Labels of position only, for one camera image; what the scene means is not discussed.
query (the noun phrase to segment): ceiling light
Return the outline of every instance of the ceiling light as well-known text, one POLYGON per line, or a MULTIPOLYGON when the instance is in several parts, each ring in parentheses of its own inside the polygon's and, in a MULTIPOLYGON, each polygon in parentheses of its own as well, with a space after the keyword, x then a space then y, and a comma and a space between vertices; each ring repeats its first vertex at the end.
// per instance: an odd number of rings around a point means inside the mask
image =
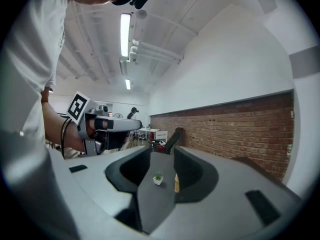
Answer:
POLYGON ((126 88, 127 88, 128 90, 131 90, 131 88, 130 88, 130 80, 129 80, 129 79, 126 79, 126 80, 125 80, 125 85, 126 85, 126 88))
POLYGON ((131 14, 121 14, 120 21, 120 40, 121 40, 121 55, 128 57, 129 52, 129 30, 130 30, 131 14))

